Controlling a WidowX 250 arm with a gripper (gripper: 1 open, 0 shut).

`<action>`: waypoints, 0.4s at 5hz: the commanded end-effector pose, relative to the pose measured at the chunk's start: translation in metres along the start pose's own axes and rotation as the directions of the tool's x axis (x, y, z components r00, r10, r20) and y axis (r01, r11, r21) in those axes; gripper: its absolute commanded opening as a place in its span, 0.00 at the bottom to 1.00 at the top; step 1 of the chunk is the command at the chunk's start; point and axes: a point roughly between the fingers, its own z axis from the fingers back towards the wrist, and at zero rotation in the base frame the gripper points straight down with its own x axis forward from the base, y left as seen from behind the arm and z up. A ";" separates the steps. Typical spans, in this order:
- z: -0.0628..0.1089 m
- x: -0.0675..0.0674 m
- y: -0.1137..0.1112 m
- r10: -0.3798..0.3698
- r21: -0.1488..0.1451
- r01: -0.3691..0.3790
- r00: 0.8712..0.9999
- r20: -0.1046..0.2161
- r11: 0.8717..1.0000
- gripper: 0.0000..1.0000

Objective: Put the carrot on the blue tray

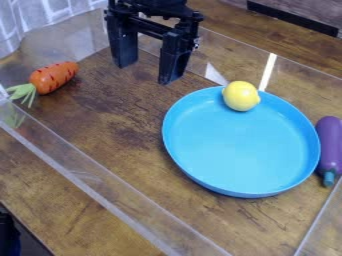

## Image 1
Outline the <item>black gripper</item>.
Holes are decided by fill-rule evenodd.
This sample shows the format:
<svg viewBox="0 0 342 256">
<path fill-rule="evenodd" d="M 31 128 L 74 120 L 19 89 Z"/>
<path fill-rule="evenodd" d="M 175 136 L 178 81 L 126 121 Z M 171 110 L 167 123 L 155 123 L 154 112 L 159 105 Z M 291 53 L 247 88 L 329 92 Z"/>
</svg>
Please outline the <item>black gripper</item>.
<svg viewBox="0 0 342 256">
<path fill-rule="evenodd" d="M 179 22 L 171 28 L 151 21 L 151 17 L 175 18 Z M 158 82 L 167 85 L 178 80 L 193 52 L 189 40 L 197 40 L 205 19 L 202 13 L 187 6 L 187 0 L 108 0 L 104 19 L 116 66 L 124 68 L 138 61 L 138 33 L 143 33 L 163 38 Z"/>
</svg>

